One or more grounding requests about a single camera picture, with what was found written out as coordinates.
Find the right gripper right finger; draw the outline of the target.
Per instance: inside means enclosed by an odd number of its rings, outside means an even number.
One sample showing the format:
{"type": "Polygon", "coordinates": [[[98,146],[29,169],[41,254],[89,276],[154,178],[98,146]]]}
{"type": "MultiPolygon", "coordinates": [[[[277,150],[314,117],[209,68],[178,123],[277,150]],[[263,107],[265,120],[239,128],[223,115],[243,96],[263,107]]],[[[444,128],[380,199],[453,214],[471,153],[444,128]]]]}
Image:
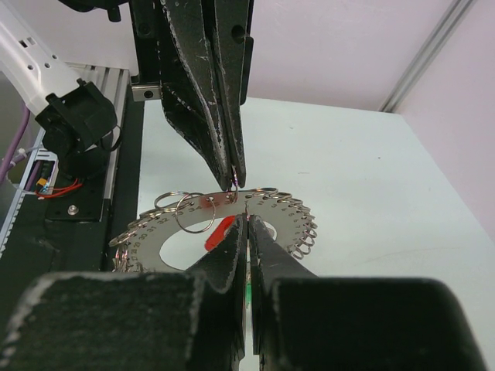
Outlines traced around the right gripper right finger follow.
{"type": "Polygon", "coordinates": [[[440,281],[318,277],[249,220],[254,352],[262,370],[484,370],[440,281]]]}

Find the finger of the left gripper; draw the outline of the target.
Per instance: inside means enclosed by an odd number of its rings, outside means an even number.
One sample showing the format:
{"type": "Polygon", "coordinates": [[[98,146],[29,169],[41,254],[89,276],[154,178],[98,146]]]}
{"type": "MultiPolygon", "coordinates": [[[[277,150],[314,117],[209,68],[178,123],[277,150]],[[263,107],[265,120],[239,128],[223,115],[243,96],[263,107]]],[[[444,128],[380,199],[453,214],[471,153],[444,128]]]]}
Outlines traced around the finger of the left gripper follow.
{"type": "Polygon", "coordinates": [[[205,160],[225,191],[233,176],[202,2],[159,1],[158,26],[163,112],[171,126],[205,160]]]}
{"type": "Polygon", "coordinates": [[[220,119],[219,148],[214,151],[222,189],[246,182],[241,105],[247,99],[254,39],[252,1],[202,1],[203,28],[211,51],[215,94],[220,119]]]}

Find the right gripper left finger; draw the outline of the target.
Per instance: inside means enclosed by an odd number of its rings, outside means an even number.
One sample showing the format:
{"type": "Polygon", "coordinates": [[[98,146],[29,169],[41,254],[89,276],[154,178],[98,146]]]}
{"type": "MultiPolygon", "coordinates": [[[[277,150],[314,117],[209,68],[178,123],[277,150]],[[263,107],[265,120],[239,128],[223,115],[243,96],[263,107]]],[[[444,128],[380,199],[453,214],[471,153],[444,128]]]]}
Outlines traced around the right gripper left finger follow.
{"type": "Polygon", "coordinates": [[[181,273],[59,272],[23,293],[3,370],[236,370],[244,358],[248,221],[181,273]]]}

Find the red key tag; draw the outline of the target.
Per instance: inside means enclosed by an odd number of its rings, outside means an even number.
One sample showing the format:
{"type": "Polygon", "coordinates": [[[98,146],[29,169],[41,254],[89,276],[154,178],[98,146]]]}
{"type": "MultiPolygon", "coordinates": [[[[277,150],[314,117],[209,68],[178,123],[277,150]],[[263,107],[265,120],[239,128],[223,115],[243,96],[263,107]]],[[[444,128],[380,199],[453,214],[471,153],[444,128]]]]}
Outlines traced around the red key tag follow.
{"type": "Polygon", "coordinates": [[[235,221],[235,216],[227,216],[223,218],[215,230],[206,239],[204,247],[206,251],[211,251],[218,246],[224,240],[230,226],[235,221]]]}

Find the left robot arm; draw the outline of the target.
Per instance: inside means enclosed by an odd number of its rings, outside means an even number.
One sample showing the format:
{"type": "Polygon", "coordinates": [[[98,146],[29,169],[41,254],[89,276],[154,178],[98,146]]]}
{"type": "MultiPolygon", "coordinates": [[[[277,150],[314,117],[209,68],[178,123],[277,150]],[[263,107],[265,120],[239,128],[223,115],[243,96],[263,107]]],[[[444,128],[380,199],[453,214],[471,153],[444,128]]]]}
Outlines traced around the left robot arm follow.
{"type": "MultiPolygon", "coordinates": [[[[251,1],[131,1],[133,88],[160,99],[166,120],[222,190],[244,186],[241,106],[254,40],[251,1]]],[[[45,130],[65,174],[103,172],[118,146],[116,106],[52,51],[10,1],[1,3],[1,69],[45,130]]]]}

